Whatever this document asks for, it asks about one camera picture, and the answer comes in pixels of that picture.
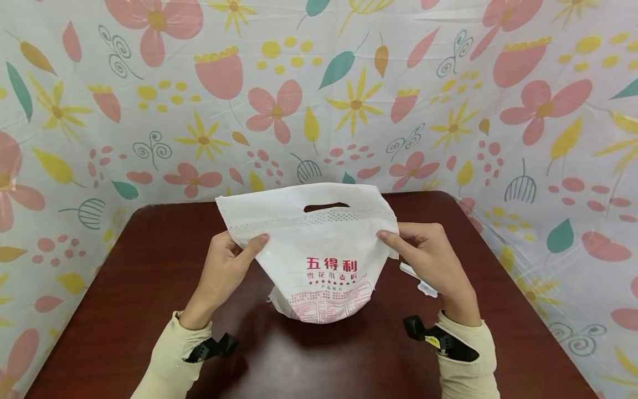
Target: hand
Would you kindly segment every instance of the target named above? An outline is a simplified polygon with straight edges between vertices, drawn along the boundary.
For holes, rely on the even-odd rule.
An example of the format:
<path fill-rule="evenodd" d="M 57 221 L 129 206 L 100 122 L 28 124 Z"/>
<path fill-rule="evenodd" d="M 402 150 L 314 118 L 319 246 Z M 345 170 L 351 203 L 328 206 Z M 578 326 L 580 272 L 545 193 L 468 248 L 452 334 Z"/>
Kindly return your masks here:
<path fill-rule="evenodd" d="M 182 312 L 179 324 L 190 330 L 204 328 L 215 310 L 244 280 L 248 267 L 269 238 L 267 234 L 257 236 L 242 251 L 227 231 L 214 236 L 199 284 Z"/>
<path fill-rule="evenodd" d="M 379 238 L 398 252 L 419 278 L 445 300 L 445 315 L 465 326 L 480 326 L 474 288 L 454 253 L 443 226 L 438 223 L 399 223 L 400 236 L 379 231 Z M 417 246 L 404 239 L 414 241 Z"/>

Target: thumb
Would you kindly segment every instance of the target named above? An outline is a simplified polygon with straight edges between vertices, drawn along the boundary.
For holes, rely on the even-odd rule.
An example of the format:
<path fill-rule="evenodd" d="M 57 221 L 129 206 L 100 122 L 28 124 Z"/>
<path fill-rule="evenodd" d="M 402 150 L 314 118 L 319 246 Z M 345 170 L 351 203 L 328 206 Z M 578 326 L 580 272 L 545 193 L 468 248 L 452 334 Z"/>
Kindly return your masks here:
<path fill-rule="evenodd" d="M 257 254 L 266 246 L 269 239 L 270 236 L 268 234 L 262 234 L 261 236 L 253 238 L 235 260 L 242 266 L 248 267 Z"/>

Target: wooden table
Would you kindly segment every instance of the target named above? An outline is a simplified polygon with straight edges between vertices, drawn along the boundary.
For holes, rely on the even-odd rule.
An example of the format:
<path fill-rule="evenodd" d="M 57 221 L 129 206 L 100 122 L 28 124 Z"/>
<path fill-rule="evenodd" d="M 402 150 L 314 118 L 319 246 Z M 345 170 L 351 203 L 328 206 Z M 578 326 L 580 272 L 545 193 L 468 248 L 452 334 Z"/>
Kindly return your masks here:
<path fill-rule="evenodd" d="M 399 221 L 445 226 L 496 342 L 503 398 L 595 399 L 490 249 L 442 192 L 386 196 Z M 43 367 L 27 399 L 128 398 L 173 310 L 199 279 L 210 238 L 225 229 L 215 204 L 138 211 Z M 429 326 L 441 307 L 386 263 L 372 300 L 349 319 L 309 325 L 278 314 L 256 264 L 214 316 L 213 335 L 240 342 L 208 360 L 188 398 L 440 398 L 432 346 L 409 339 L 401 319 Z"/>

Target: beige sleeve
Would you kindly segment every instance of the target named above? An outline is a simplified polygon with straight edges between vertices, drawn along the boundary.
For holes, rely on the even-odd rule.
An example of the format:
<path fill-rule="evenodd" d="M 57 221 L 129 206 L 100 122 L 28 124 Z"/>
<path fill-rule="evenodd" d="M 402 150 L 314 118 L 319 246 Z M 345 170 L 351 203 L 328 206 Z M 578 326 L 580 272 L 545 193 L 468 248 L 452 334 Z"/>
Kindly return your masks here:
<path fill-rule="evenodd" d="M 199 331 L 183 328 L 173 317 L 153 348 L 151 363 L 131 399 L 183 399 L 199 378 L 202 363 L 187 363 L 193 349 L 211 337 L 211 325 Z"/>
<path fill-rule="evenodd" d="M 494 379 L 496 349 L 485 322 L 480 327 L 466 327 L 440 312 L 436 325 L 478 352 L 478 359 L 471 363 L 439 354 L 443 399 L 499 399 Z"/>

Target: black wrist strap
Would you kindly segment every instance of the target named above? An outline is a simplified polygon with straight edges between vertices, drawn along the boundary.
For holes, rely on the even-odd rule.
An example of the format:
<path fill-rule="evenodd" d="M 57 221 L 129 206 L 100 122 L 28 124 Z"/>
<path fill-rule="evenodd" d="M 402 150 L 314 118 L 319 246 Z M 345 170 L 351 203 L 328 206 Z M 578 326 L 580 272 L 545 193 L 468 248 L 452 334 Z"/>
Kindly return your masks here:
<path fill-rule="evenodd" d="M 188 359 L 185 359 L 184 361 L 187 363 L 199 363 L 201 361 L 214 358 L 215 356 L 229 358 L 238 345 L 239 341 L 228 333 L 225 333 L 219 342 L 212 338 L 208 338 L 206 341 L 197 345 L 195 349 L 193 349 L 193 352 L 191 352 L 191 355 L 188 356 Z"/>
<path fill-rule="evenodd" d="M 403 319 L 403 327 L 410 338 L 425 341 L 438 349 L 438 352 L 452 360 L 473 362 L 479 358 L 479 353 L 442 328 L 433 326 L 425 328 L 419 316 L 409 316 Z"/>

